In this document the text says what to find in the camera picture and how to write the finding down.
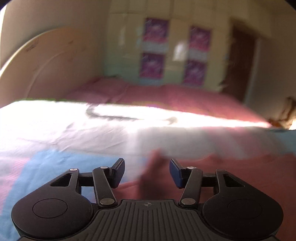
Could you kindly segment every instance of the pink bedsheet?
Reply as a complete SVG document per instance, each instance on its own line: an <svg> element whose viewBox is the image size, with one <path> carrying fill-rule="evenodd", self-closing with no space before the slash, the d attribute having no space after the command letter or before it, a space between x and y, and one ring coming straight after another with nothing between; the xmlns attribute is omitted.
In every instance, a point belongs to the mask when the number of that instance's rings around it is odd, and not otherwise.
<svg viewBox="0 0 296 241"><path fill-rule="evenodd" d="M235 99L181 85L138 86L122 79L100 77L66 96L89 103L120 103L210 115L220 118L265 122L265 119Z"/></svg>

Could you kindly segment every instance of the blue fabric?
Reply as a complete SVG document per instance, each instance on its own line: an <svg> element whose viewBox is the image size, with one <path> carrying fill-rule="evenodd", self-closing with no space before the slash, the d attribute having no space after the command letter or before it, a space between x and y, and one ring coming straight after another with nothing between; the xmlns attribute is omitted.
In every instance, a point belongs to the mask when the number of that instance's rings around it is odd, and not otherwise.
<svg viewBox="0 0 296 241"><path fill-rule="evenodd" d="M0 240L16 241L19 238L19 234L11 220L12 207L18 200L62 174L67 169L78 168L79 172L91 172L94 168L100 166L112 166L118 158L120 157L76 154L56 150L46 150L35 154L24 166L5 200L3 211L0 215ZM82 195L95 202L92 187L83 188Z"/></svg>
<svg viewBox="0 0 296 241"><path fill-rule="evenodd" d="M293 152L296 155L296 130L271 129L269 131L284 145L285 153Z"/></svg>

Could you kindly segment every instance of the mattress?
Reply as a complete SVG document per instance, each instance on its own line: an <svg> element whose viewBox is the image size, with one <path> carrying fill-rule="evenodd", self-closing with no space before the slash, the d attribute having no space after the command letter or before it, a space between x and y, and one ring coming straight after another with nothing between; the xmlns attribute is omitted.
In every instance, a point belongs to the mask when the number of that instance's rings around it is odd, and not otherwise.
<svg viewBox="0 0 296 241"><path fill-rule="evenodd" d="M230 120L266 122L230 96L182 85L140 86L129 84L120 78L97 77L65 98L96 104L150 106Z"/></svg>
<svg viewBox="0 0 296 241"><path fill-rule="evenodd" d="M141 174L154 149L189 161L209 155L240 161L296 151L294 131L154 107L19 101L1 108L0 116L4 241L18 238L10 218L16 201L69 168L90 172L121 157L124 183ZM94 201L90 189L82 194Z"/></svg>

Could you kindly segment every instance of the headboard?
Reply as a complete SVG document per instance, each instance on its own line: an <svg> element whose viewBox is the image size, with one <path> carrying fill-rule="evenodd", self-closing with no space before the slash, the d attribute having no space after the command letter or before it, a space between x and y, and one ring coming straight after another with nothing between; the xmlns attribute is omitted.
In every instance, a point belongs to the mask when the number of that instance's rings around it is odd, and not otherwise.
<svg viewBox="0 0 296 241"><path fill-rule="evenodd" d="M0 70L0 108L23 98L62 98L95 75L95 54L92 38L78 29L34 37Z"/></svg>

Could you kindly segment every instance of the white bedsheet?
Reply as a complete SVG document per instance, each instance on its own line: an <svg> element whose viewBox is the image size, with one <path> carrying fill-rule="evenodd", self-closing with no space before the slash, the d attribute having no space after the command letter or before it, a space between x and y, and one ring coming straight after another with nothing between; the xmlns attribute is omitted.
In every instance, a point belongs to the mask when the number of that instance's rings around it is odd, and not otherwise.
<svg viewBox="0 0 296 241"><path fill-rule="evenodd" d="M190 116L202 118L205 121L204 124L208 123L209 126L213 125L209 123L214 117L198 117L198 115L189 114L184 118L180 117L179 124L169 125L165 119L177 116L178 112L151 107L118 105L100 105L95 108L95 112L100 114L106 114L108 109L112 110L109 112L112 115L119 113L120 116L125 115L127 110L134 109L136 114L133 117L148 118L148 120L136 121L110 120L110 118L88 115L86 113L88 107L87 103L19 101L1 108L0 156L26 158L31 157L37 151L51 148L61 151L129 156L130 159L134 159L131 162L136 166L137 156L145 156L156 148L161 148L167 155L175 158L197 159L213 153L221 157L238 159L256 155L256 153L248 153L244 150L244 147L229 135L228 128L208 127L212 128L212 133L217 138L233 147L231 156L213 142L213 136L209 138L205 128L190 126L192 123L192 119L189 120ZM186 126L187 119L189 127L181 127L180 123ZM258 127L246 127L245 129L258 136L271 153L293 151L290 141L289 143L284 142L283 132L279 133L281 135L279 141L277 131ZM292 132L289 133L290 139L296 138L295 132L293 133L294 135Z"/></svg>

